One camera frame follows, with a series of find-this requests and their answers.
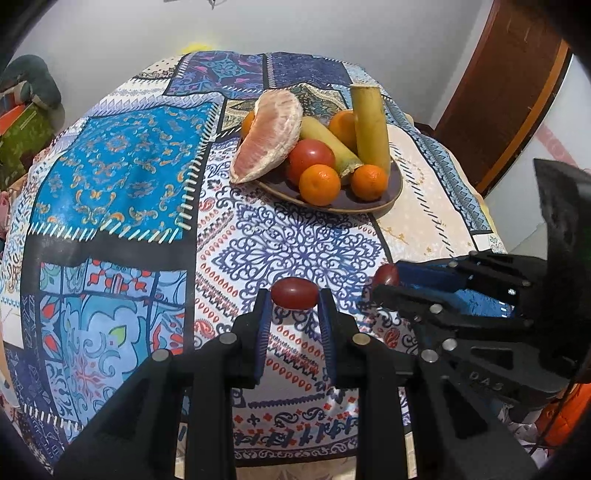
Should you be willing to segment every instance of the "stuffed toy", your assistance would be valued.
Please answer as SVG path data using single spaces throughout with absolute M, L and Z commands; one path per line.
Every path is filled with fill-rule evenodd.
M 14 59 L 0 76 L 0 97 L 12 93 L 17 105 L 33 102 L 44 110 L 61 103 L 61 94 L 41 57 Z

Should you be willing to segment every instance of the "red tomato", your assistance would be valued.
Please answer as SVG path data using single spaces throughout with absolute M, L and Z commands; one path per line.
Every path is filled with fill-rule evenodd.
M 310 310 L 318 303 L 318 286 L 310 280 L 287 277 L 271 287 L 271 299 L 286 310 Z
M 398 268 L 396 265 L 386 263 L 380 266 L 372 280 L 372 287 L 375 288 L 378 285 L 390 285 L 398 287 L 400 285 L 400 276 L 398 275 Z
M 300 176 L 308 167 L 322 164 L 334 168 L 336 164 L 335 154 L 330 147 L 312 138 L 300 140 L 287 157 L 287 178 L 298 185 Z

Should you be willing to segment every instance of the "white wall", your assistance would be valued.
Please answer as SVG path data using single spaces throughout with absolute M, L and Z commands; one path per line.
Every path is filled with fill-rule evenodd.
M 151 63 L 191 42 L 359 63 L 427 123 L 484 0 L 58 0 L 16 55 L 49 65 L 66 126 Z
M 449 83 L 443 91 L 439 102 L 437 102 L 435 110 L 433 111 L 431 119 L 429 120 L 429 125 L 433 129 L 437 127 L 437 124 L 439 123 L 439 120 L 441 120 L 441 117 L 443 116 L 445 109 L 451 101 L 453 94 L 456 93 L 457 86 L 460 84 L 460 81 L 464 76 L 464 72 L 466 71 L 470 60 L 472 59 L 474 50 L 478 45 L 478 41 L 480 40 L 482 31 L 486 25 L 486 20 L 488 20 L 488 15 L 491 13 L 492 4 L 494 1 L 495 0 L 482 0 L 482 5 L 480 6 L 480 10 L 476 15 L 474 25 L 472 26 L 472 30 L 470 31 L 470 35 L 468 36 L 464 50 L 460 55 L 460 59 L 457 62 L 456 69 L 453 71 Z
M 591 132 L 591 82 L 577 58 L 569 66 L 564 82 L 552 107 L 544 118 L 554 136 L 570 153 L 580 168 L 591 168 L 589 135 Z M 517 158 L 501 181 L 486 197 L 495 225 L 508 251 L 512 251 L 536 230 L 538 232 L 519 252 L 532 255 L 540 248 L 543 234 L 538 228 L 543 219 L 534 177 L 534 158 L 553 159 L 536 135 Z

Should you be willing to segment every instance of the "door frame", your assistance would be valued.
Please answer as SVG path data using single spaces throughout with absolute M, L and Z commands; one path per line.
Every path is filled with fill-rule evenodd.
M 457 104 L 462 97 L 464 90 L 466 89 L 466 86 L 472 80 L 476 66 L 478 65 L 478 61 L 480 60 L 480 56 L 482 55 L 486 42 L 488 41 L 488 37 L 491 34 L 492 26 L 501 7 L 501 1 L 502 0 L 495 0 L 492 4 L 491 11 L 488 15 L 488 18 L 486 19 L 486 24 L 482 30 L 482 35 L 480 36 L 478 44 L 474 49 L 470 63 L 468 64 L 466 71 L 464 72 L 464 75 L 462 76 L 462 79 L 460 80 L 460 83 L 458 84 L 457 89 L 452 96 L 452 99 L 443 112 L 441 120 L 439 120 L 439 123 L 435 127 L 433 135 L 435 138 L 437 138 L 437 133 L 441 132 L 449 122 L 457 108 Z M 550 70 L 550 74 L 548 75 L 548 79 L 542 88 L 540 96 L 535 101 L 534 106 L 531 108 L 525 121 L 505 151 L 495 161 L 494 165 L 486 173 L 480 183 L 476 185 L 476 190 L 483 196 L 486 195 L 494 185 L 496 185 L 496 183 L 501 179 L 502 175 L 510 168 L 511 165 L 513 165 L 513 162 L 525 148 L 537 128 L 540 126 L 540 123 L 542 123 L 546 113 L 554 101 L 554 98 L 556 97 L 556 94 L 558 93 L 560 86 L 562 85 L 564 75 L 566 74 L 566 70 L 570 64 L 571 56 L 572 53 L 568 44 L 562 40 L 558 47 L 558 53 L 556 55 L 554 65 Z

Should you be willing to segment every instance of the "patterned tablecloth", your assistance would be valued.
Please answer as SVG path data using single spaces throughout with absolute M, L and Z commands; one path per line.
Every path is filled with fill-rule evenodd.
M 291 90 L 306 115 L 326 122 L 351 107 L 353 82 L 374 80 L 310 55 L 170 58 L 102 99 L 38 159 L 13 206 L 0 269 L 0 380 L 40 461 L 54 465 L 150 352 L 201 347 L 279 278 L 331 288 L 360 330 L 413 353 L 405 320 L 368 301 L 378 266 L 502 249 L 456 160 L 385 91 L 404 178 L 389 211 L 333 215 L 229 183 L 241 121 L 265 89 Z M 241 475 L 351 475 L 344 457 L 356 447 L 357 397 L 329 384 L 315 312 L 276 308 L 261 385 L 234 391 L 237 463 L 338 459 Z

